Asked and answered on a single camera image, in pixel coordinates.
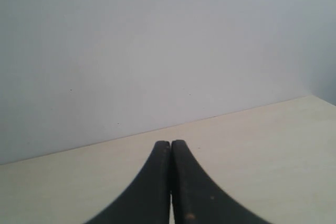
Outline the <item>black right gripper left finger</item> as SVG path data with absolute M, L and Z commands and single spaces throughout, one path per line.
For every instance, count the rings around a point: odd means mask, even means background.
M 88 223 L 169 223 L 170 143 L 155 142 L 131 184 Z

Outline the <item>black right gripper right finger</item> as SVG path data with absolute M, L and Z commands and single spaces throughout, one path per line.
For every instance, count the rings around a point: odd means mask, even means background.
M 265 223 L 207 175 L 184 140 L 172 142 L 171 165 L 175 223 Z

